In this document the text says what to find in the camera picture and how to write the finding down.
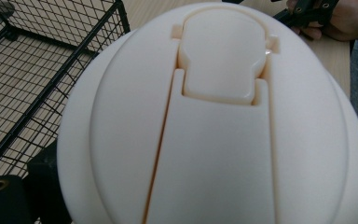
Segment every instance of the table surface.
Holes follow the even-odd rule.
[[[158,15],[184,5],[200,2],[221,2],[220,0],[125,0],[123,1],[131,29],[136,29]],[[286,8],[286,1],[272,3],[269,0],[245,0],[243,6],[252,7],[270,16]],[[350,95],[350,45],[348,42],[339,42],[327,36],[321,40],[309,40],[304,36],[301,38],[310,46],[314,53],[323,63],[324,67],[336,79],[347,96]]]

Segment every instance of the wooden table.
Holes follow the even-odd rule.
[[[131,29],[136,29],[158,15],[184,5],[199,2],[221,2],[220,0],[124,0]],[[271,3],[269,0],[245,0],[243,6],[252,7],[270,16],[286,8],[286,1]],[[338,42],[327,36],[321,40],[302,39],[310,46],[325,68],[333,75],[347,96],[350,95],[350,45],[348,42]]]

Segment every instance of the hand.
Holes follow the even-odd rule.
[[[287,1],[289,10],[295,7],[297,1]],[[292,29],[297,34],[302,32],[313,39],[320,39],[322,33],[340,41],[358,39],[358,0],[340,0],[333,10],[330,23],[325,27],[313,22],[308,28]]]

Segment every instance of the white plastic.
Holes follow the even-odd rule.
[[[183,93],[190,56],[204,49],[190,45],[194,52],[188,52],[186,41],[208,37],[184,27],[195,19],[197,29],[203,24],[211,31],[207,17],[238,18],[239,27],[257,31],[243,43],[241,31],[238,38],[214,32],[219,43],[232,39],[233,49],[206,49],[199,55],[205,59],[194,59],[207,71],[205,62],[216,62],[219,52],[232,62],[236,46],[254,49],[248,53],[255,62],[244,59],[245,68],[256,67],[243,90],[213,90],[201,72],[195,90],[205,83],[213,97]],[[112,58],[109,65],[103,57]],[[231,4],[181,7],[97,61],[104,65],[88,69],[79,85],[95,73],[103,73],[101,83],[88,91],[76,87],[59,141],[62,191],[78,223],[90,223],[82,218],[92,220],[92,214],[108,215],[111,223],[358,223],[358,120],[311,50],[269,16]],[[238,63],[228,64],[210,66],[226,71],[227,83],[234,84],[230,75]],[[222,80],[220,74],[213,78]],[[242,91],[254,96],[241,97],[247,95]],[[89,102],[81,103],[82,97]],[[70,169],[73,160],[86,166]],[[83,195],[85,189],[101,200]]]

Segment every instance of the wire mesh cage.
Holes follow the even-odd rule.
[[[129,31],[121,1],[0,1],[0,175],[27,175],[79,76]]]

